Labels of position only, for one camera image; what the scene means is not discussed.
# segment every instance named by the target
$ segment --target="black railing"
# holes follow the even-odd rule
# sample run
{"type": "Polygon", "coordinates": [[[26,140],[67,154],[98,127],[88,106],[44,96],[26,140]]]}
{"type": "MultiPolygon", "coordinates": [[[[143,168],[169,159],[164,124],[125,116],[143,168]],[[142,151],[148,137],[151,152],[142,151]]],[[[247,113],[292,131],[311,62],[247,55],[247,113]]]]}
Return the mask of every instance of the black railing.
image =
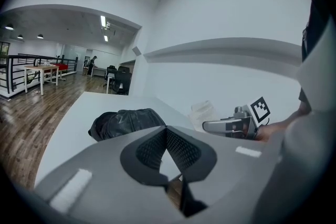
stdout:
{"type": "MultiPolygon", "coordinates": [[[[6,59],[5,64],[0,65],[0,74],[6,74],[6,78],[0,78],[1,81],[6,81],[6,86],[1,85],[3,88],[7,89],[7,93],[10,93],[9,85],[14,92],[14,86],[18,86],[20,84],[24,83],[24,80],[19,82],[19,79],[24,78],[24,69],[15,70],[15,67],[19,66],[26,66],[26,65],[32,65],[36,59],[38,59],[38,62],[40,65],[46,64],[49,62],[50,64],[56,64],[56,63],[63,63],[68,66],[66,70],[62,70],[60,72],[62,73],[69,73],[76,71],[77,68],[77,62],[78,57],[76,57],[75,60],[73,59],[65,59],[64,55],[62,55],[62,58],[55,58],[55,57],[49,57],[49,56],[41,56],[41,55],[28,55],[28,54],[18,54],[18,55],[7,55],[7,56],[0,56],[1,59],[6,59]]],[[[44,77],[48,78],[49,76],[52,76],[52,74],[45,74],[44,77]]],[[[27,84],[30,84],[34,80],[40,81],[40,71],[35,71],[35,73],[27,74],[27,84]]]]}

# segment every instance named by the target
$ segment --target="office chair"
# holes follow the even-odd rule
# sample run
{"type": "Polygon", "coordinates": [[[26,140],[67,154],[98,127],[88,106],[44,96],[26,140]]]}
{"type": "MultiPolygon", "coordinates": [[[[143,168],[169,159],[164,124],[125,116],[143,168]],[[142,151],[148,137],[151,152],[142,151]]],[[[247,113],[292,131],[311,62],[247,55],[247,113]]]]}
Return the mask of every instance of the office chair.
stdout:
{"type": "Polygon", "coordinates": [[[129,73],[130,72],[130,68],[129,67],[119,67],[118,71],[129,73]]]}
{"type": "MultiPolygon", "coordinates": [[[[105,78],[104,78],[105,81],[107,82],[107,76],[108,76],[109,73],[115,74],[116,71],[117,71],[117,69],[116,69],[115,67],[112,68],[111,66],[109,66],[109,67],[107,68],[106,75],[105,75],[105,78]]],[[[110,79],[110,83],[113,84],[113,82],[114,82],[114,79],[110,79]]]]}
{"type": "Polygon", "coordinates": [[[114,74],[114,84],[112,85],[112,90],[116,92],[116,94],[124,94],[128,95],[130,90],[132,73],[125,73],[121,71],[117,71],[114,74]]]}

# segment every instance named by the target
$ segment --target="wooden floor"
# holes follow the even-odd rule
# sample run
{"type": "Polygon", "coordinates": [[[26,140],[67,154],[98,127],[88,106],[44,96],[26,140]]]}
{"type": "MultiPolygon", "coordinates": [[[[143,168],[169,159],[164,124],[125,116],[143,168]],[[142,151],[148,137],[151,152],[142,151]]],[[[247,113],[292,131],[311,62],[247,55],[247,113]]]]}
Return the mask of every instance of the wooden floor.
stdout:
{"type": "Polygon", "coordinates": [[[10,101],[0,98],[0,162],[8,176],[29,189],[55,128],[84,91],[106,93],[103,77],[71,74],[58,86],[45,83],[10,101]]]}

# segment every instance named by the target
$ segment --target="ceiling light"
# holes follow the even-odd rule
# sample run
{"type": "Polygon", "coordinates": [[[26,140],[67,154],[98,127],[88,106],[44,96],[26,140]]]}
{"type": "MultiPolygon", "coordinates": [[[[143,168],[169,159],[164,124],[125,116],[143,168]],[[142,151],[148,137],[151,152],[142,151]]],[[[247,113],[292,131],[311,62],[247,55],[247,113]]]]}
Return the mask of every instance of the ceiling light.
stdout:
{"type": "Polygon", "coordinates": [[[12,24],[6,25],[5,28],[8,30],[14,30],[14,26],[12,24]]]}
{"type": "Polygon", "coordinates": [[[104,16],[100,16],[100,20],[101,20],[101,25],[103,27],[106,27],[106,20],[105,20],[105,17],[104,16]]]}

